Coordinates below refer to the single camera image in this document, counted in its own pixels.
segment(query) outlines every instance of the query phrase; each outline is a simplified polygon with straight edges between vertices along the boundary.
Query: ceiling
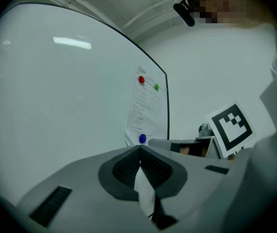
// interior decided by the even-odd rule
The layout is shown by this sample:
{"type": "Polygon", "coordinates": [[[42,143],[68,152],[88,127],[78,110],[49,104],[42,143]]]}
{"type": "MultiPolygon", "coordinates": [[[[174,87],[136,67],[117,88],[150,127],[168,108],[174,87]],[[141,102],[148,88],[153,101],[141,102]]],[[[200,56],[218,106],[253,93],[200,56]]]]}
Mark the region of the ceiling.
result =
{"type": "Polygon", "coordinates": [[[93,15],[136,43],[182,23],[173,5],[181,0],[39,0],[93,15]]]}

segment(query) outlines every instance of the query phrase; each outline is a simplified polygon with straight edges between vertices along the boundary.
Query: whiteboard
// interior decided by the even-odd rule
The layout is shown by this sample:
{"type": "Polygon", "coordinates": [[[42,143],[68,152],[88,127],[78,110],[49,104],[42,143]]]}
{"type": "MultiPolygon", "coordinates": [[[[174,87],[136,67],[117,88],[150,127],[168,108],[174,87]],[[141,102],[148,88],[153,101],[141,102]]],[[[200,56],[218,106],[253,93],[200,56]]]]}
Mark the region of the whiteboard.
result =
{"type": "MultiPolygon", "coordinates": [[[[166,73],[111,26],[80,12],[20,4],[0,18],[0,195],[16,204],[63,166],[126,147],[133,76],[166,73]],[[89,45],[55,42],[67,38],[89,45]]],[[[163,121],[169,134],[168,93],[163,121]]]]}

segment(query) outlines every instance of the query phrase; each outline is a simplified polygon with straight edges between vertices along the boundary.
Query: blue magnet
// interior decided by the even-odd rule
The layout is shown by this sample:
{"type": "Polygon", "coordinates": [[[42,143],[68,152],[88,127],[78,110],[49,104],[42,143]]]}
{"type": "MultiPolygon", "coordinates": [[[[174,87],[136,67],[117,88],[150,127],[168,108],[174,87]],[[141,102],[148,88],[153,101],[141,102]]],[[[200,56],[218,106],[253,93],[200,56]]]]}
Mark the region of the blue magnet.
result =
{"type": "Polygon", "coordinates": [[[147,137],[146,137],[145,134],[141,134],[141,135],[139,136],[139,142],[140,142],[140,143],[145,143],[146,140],[147,140],[147,137]]]}

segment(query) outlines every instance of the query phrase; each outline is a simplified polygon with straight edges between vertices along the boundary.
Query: red magnet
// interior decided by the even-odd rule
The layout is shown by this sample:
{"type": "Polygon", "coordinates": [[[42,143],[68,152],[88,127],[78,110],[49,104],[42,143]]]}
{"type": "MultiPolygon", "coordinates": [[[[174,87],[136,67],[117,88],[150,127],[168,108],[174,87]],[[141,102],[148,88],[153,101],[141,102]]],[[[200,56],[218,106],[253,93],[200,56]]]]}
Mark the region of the red magnet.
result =
{"type": "Polygon", "coordinates": [[[139,83],[145,83],[145,79],[143,76],[139,76],[138,81],[139,83]]]}

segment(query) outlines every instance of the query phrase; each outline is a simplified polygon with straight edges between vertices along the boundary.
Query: person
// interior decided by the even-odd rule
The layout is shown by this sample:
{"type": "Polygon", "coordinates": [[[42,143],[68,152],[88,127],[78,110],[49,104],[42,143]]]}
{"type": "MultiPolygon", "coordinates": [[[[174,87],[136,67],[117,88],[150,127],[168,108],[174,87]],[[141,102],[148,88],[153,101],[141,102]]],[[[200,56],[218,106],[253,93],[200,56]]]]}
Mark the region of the person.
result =
{"type": "Polygon", "coordinates": [[[277,20],[262,0],[188,0],[195,16],[206,22],[226,23],[233,27],[254,28],[261,24],[273,25],[276,30],[276,56],[271,73],[277,76],[277,20]]]}

